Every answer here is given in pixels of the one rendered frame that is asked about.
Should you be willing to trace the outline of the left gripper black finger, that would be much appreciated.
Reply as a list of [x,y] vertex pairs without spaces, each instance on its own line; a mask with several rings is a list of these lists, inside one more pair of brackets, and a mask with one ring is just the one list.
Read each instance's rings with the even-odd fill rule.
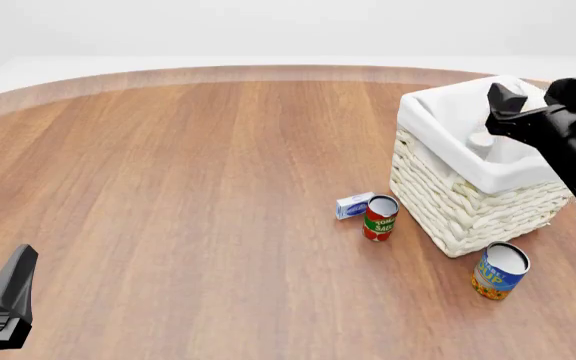
[[32,323],[32,283],[37,260],[37,251],[23,244],[0,270],[0,324],[10,319]]

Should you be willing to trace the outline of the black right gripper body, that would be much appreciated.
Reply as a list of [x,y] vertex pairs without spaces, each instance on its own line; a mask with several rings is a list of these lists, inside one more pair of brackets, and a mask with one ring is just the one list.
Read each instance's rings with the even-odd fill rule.
[[562,105],[519,113],[492,109],[485,125],[492,135],[508,137],[529,146],[539,146],[547,140],[563,138],[557,118],[565,110],[566,107]]

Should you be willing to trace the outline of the small blue and white box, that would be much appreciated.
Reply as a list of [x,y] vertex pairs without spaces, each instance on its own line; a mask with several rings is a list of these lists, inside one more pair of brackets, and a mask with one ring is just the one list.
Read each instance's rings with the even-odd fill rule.
[[336,218],[338,220],[344,220],[364,214],[369,200],[374,196],[375,194],[373,192],[367,192],[336,200]]

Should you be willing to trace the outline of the white woven basket, cloth liner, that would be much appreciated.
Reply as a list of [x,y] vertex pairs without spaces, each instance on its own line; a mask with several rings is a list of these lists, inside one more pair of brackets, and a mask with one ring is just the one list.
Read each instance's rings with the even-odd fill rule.
[[487,131],[492,83],[526,95],[523,110],[546,105],[542,89],[509,76],[410,92],[400,100],[390,188],[448,257],[544,227],[573,197],[530,146],[491,134],[495,143],[485,160],[467,148],[471,133]]

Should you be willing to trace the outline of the blue and yellow soup can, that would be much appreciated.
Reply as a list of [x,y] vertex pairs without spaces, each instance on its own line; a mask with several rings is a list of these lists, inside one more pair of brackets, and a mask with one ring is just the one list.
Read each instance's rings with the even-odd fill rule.
[[484,248],[474,267],[471,284],[488,299],[505,299],[529,272],[531,262],[520,248],[507,242],[493,242]]

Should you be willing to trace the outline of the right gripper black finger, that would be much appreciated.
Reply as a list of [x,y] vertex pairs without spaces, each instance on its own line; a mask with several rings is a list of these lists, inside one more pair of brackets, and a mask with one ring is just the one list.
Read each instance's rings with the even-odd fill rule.
[[501,83],[492,83],[487,93],[491,113],[516,115],[522,112],[528,97],[510,91]]

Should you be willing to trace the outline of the white-capped bottle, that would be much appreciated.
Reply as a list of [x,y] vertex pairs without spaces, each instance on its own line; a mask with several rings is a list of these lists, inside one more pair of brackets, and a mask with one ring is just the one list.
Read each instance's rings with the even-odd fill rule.
[[479,158],[485,160],[494,146],[494,143],[495,138],[487,131],[475,131],[467,138],[466,146]]

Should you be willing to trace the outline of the red tomato sauce can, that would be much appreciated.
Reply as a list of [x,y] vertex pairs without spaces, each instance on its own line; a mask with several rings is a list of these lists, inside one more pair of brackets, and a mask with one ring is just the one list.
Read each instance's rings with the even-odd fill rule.
[[385,242],[389,239],[399,212],[397,200],[387,195],[375,195],[366,207],[363,236],[372,242]]

